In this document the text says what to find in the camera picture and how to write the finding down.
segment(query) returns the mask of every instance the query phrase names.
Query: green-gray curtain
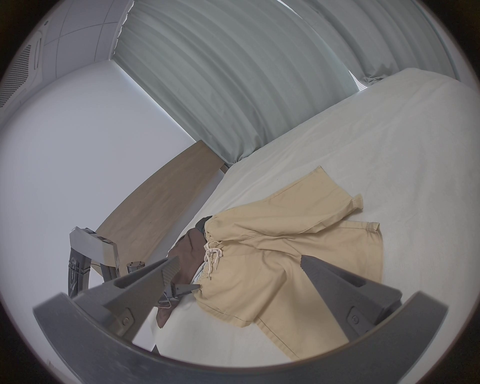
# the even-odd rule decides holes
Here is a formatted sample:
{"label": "green-gray curtain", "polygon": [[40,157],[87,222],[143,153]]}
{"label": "green-gray curtain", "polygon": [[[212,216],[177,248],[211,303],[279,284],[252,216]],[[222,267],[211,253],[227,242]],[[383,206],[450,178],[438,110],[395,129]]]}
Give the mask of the green-gray curtain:
{"label": "green-gray curtain", "polygon": [[358,91],[277,0],[137,0],[113,59],[229,165]]}
{"label": "green-gray curtain", "polygon": [[415,0],[282,0],[363,84],[405,68],[456,78],[436,31]]}

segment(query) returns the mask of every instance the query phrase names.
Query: bed sheet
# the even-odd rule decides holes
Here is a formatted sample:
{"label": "bed sheet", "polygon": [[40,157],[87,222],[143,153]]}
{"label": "bed sheet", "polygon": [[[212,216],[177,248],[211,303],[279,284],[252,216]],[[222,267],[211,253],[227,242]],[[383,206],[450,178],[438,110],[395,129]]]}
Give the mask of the bed sheet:
{"label": "bed sheet", "polygon": [[[406,69],[361,91],[233,165],[197,220],[263,199],[317,166],[377,221],[383,282],[422,290],[449,305],[436,338],[403,383],[416,382],[445,352],[480,292],[480,97],[449,77]],[[214,366],[289,359],[256,325],[236,328],[204,313],[190,295],[163,329],[158,350]]]}

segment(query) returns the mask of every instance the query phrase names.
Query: mattress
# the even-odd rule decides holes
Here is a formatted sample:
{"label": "mattress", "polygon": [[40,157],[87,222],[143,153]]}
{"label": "mattress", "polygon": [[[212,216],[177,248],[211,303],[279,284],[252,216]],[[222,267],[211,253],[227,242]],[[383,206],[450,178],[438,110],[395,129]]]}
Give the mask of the mattress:
{"label": "mattress", "polygon": [[[416,382],[452,343],[480,292],[480,97],[460,82],[406,69],[332,106],[233,165],[191,223],[263,199],[317,166],[380,222],[383,283],[403,300],[422,290],[449,306],[426,353],[403,378]],[[160,354],[251,367],[289,359],[252,324],[236,328],[182,301]]]}

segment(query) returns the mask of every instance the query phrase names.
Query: wooden headboard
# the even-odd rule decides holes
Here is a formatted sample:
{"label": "wooden headboard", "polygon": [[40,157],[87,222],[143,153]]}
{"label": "wooden headboard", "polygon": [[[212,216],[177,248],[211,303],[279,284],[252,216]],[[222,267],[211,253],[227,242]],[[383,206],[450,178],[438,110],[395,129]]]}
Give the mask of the wooden headboard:
{"label": "wooden headboard", "polygon": [[[196,142],[144,181],[105,219],[96,232],[117,244],[121,276],[127,274],[128,263],[148,260],[219,169],[225,171],[223,160],[205,143]],[[101,274],[99,267],[92,267]]]}

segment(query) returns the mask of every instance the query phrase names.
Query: white drawstring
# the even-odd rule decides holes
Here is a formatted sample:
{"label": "white drawstring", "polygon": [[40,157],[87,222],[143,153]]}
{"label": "white drawstring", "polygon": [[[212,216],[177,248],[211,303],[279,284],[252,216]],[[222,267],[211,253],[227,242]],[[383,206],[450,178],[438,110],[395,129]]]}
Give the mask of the white drawstring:
{"label": "white drawstring", "polygon": [[215,266],[215,270],[218,266],[218,259],[223,256],[223,252],[219,248],[210,248],[209,243],[204,245],[205,248],[205,257],[204,261],[208,263],[208,280],[211,280],[210,274],[212,273],[213,266]]}

